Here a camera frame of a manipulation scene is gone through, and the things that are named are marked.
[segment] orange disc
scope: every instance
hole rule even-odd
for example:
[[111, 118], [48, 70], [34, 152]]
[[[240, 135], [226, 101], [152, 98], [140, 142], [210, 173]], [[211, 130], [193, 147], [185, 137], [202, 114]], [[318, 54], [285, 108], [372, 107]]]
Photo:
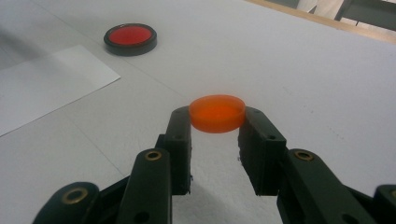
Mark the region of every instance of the orange disc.
[[245, 103], [230, 95], [209, 95], [192, 102], [191, 124], [205, 133], [227, 133], [245, 121]]

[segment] metal screw head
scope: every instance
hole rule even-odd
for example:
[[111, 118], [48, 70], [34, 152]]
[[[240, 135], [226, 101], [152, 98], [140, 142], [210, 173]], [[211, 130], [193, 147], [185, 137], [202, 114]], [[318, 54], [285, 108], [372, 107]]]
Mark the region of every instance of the metal screw head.
[[159, 151], [150, 151], [146, 154], [145, 158], [148, 161], [157, 161], [159, 160], [161, 157], [163, 156], [163, 154], [161, 154], [161, 152]]
[[62, 196], [62, 203], [74, 204], [81, 202], [85, 197], [87, 197], [88, 191], [85, 188], [78, 187], [70, 189]]
[[302, 161], [312, 161], [315, 157], [308, 151], [298, 150], [294, 152], [294, 156]]

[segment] white table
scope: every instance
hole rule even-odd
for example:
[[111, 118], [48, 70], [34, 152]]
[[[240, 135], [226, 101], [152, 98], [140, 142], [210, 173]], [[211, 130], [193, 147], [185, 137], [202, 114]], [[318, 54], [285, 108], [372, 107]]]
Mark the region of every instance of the white table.
[[[127, 22], [153, 27], [156, 49], [108, 54], [105, 32]], [[396, 45], [236, 0], [0, 1], [0, 69], [76, 45], [121, 79], [0, 138], [0, 223], [32, 222], [69, 183], [127, 176], [174, 109], [213, 93], [263, 111], [354, 189], [396, 183]], [[281, 223], [236, 136], [192, 132], [194, 181], [174, 223]]]

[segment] red disc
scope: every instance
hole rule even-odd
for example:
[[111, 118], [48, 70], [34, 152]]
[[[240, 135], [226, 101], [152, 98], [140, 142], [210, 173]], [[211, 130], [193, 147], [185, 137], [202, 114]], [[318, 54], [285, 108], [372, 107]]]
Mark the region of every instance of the red disc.
[[152, 36], [149, 29], [142, 26], [123, 26], [109, 35], [109, 40], [119, 45], [135, 45], [147, 41]]

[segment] white sheet of paper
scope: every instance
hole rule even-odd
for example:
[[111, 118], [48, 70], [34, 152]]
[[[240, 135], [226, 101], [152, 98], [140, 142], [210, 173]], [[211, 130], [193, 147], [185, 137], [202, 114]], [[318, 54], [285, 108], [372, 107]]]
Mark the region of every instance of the white sheet of paper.
[[0, 136], [116, 81], [82, 46], [0, 71]]

